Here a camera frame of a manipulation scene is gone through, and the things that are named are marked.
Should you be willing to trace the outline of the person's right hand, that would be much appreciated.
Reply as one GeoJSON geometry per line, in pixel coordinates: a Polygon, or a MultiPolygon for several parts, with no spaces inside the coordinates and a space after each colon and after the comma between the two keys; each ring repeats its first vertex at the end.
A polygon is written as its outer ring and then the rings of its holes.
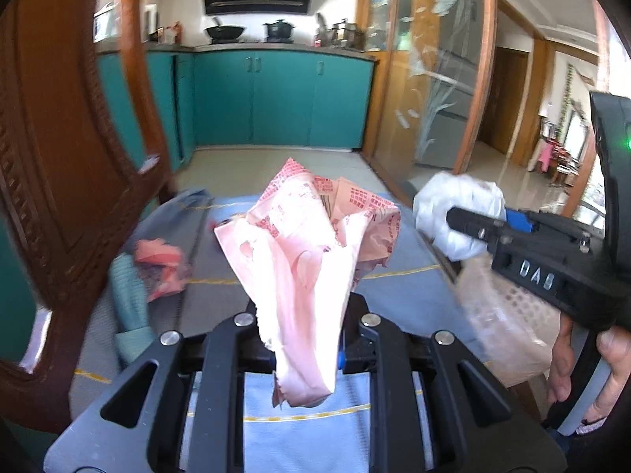
{"type": "MultiPolygon", "coordinates": [[[[570,375],[574,367],[571,347],[573,321],[560,315],[560,327],[552,349],[552,363],[547,383],[547,401],[564,402],[571,393],[570,375]]],[[[598,335],[598,350],[611,367],[611,375],[596,400],[589,406],[583,421],[592,424],[605,419],[612,412],[630,377],[630,333],[613,327],[598,335]]]]}

